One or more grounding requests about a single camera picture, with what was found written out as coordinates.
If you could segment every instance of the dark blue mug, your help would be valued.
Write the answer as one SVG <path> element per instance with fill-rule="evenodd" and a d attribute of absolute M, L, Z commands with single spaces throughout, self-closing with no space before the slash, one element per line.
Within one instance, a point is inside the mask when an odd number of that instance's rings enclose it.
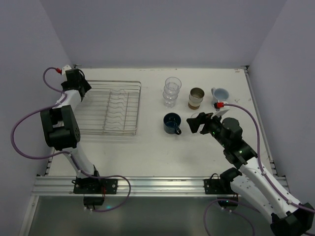
<path fill-rule="evenodd" d="M 179 126 L 181 125 L 182 119 L 176 113 L 168 113 L 164 116 L 164 130 L 168 134 L 177 134 L 180 135 L 182 133 Z"/>

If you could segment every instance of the stacked glass cup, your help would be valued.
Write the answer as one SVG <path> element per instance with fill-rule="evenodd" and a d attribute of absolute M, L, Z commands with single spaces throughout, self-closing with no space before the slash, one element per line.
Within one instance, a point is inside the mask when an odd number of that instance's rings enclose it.
<path fill-rule="evenodd" d="M 165 80 L 163 97 L 166 107 L 171 108 L 175 106 L 181 86 L 182 82 L 176 77 L 169 77 Z"/>

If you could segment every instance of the metal wire rack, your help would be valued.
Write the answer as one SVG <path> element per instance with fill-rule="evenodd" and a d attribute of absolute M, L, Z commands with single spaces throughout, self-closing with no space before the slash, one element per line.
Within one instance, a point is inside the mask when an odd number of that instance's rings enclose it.
<path fill-rule="evenodd" d="M 75 109 L 82 135 L 135 135 L 141 83 L 89 80 L 92 89 Z"/>

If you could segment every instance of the white table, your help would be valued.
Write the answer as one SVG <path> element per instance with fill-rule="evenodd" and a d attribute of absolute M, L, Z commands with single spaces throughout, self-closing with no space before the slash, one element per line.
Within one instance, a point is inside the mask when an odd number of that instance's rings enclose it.
<path fill-rule="evenodd" d="M 119 139 L 115 136 L 83 136 L 81 144 L 90 161 L 101 175 L 127 177 L 209 177 L 233 167 L 225 159 L 223 148 L 210 135 L 192 134 L 186 122 L 196 112 L 214 112 L 210 101 L 211 88 L 225 88 L 231 101 L 248 109 L 256 118 L 253 100 L 242 69 L 82 69 L 87 80 L 126 80 L 142 83 L 138 129 L 135 136 Z M 182 81 L 177 104 L 166 108 L 163 87 L 166 78 Z M 205 91 L 198 110 L 188 107 L 192 88 Z M 163 117 L 170 112 L 182 118 L 182 135 L 169 135 L 163 129 Z M 257 137 L 250 117 L 231 108 L 225 117 L 238 119 L 243 139 L 257 149 Z M 261 160 L 271 171 L 268 154 L 261 137 Z M 49 176 L 75 176 L 64 156 L 53 158 Z"/>

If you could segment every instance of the mug handle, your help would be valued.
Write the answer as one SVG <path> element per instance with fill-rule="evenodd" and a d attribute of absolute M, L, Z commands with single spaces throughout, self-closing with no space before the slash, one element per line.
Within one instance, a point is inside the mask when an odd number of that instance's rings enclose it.
<path fill-rule="evenodd" d="M 182 133 L 181 129 L 179 127 L 177 127 L 175 129 L 175 134 L 180 135 Z"/>

